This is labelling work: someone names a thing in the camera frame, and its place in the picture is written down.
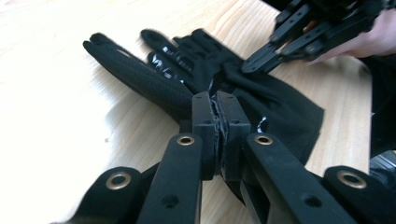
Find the black glove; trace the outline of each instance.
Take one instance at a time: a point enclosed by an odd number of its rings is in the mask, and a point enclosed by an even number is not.
[[[191,118],[188,96],[201,91],[233,94],[244,108],[253,132],[277,136],[306,163],[318,138],[322,109],[274,77],[243,76],[243,60],[203,30],[175,38],[177,47],[153,31],[144,30],[141,35],[154,49],[148,56],[148,65],[100,34],[93,35],[91,42],[84,42],[84,48],[112,75],[176,120]]]

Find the light wood grain surface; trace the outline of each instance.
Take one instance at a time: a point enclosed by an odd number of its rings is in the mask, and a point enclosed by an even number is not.
[[[178,125],[131,91],[82,47],[104,33],[145,59],[139,32],[168,36],[204,28],[241,57],[264,43],[276,11],[258,0],[0,0],[0,206],[2,223],[67,220],[103,171],[144,171]],[[338,57],[273,73],[323,107],[307,169],[344,164],[367,172],[370,75]],[[251,223],[219,177],[204,183],[202,223]]]

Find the mounting hole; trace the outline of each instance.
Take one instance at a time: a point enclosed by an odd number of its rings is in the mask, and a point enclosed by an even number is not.
[[[272,138],[265,136],[265,135],[259,135],[256,136],[256,138],[254,139],[258,144],[260,145],[271,145],[274,141],[272,140]]]
[[[106,181],[106,187],[108,189],[123,189],[131,183],[131,176],[121,171],[112,174]]]
[[[322,206],[322,202],[321,200],[313,195],[309,195],[309,194],[305,194],[303,196],[303,201],[306,203],[306,205],[310,206],[310,207],[321,207]]]
[[[194,139],[190,136],[181,136],[177,139],[177,142],[182,146],[189,146],[194,143]]]
[[[345,185],[354,189],[364,189],[367,187],[367,182],[358,175],[349,171],[339,171],[337,178]]]
[[[179,200],[178,197],[174,194],[168,194],[163,197],[163,200],[161,201],[163,207],[165,208],[174,208],[178,205]]]

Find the glove finger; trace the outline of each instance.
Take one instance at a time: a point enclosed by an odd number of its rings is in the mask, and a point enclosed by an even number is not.
[[[122,47],[104,35],[92,39],[93,43],[84,41],[85,50],[114,77],[162,107],[175,120],[191,118],[192,93],[183,84],[159,75],[128,51],[120,52]]]
[[[183,83],[184,80],[191,79],[191,74],[178,66],[175,66],[165,55],[151,52],[148,55],[148,65],[161,73],[164,77],[172,78]]]
[[[180,52],[191,61],[203,60],[210,54],[209,50],[196,43],[189,35],[174,37],[173,40],[178,44]]]
[[[193,62],[190,57],[182,55],[178,48],[175,47],[165,36],[153,30],[142,30],[140,36],[145,43],[157,52],[163,53],[171,62],[178,64],[184,70],[190,72]]]
[[[209,35],[203,29],[193,31],[191,39],[205,50],[212,52],[212,54],[216,54],[213,57],[221,58],[223,62],[229,60],[241,60],[235,53],[220,44],[215,37]]]

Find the robotic hand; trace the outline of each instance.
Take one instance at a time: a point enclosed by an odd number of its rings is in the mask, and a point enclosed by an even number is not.
[[[395,1],[294,0],[276,17],[269,42],[245,60],[242,71],[268,73],[283,62],[313,61],[360,33],[370,31],[383,9]],[[318,25],[304,32],[309,22]]]

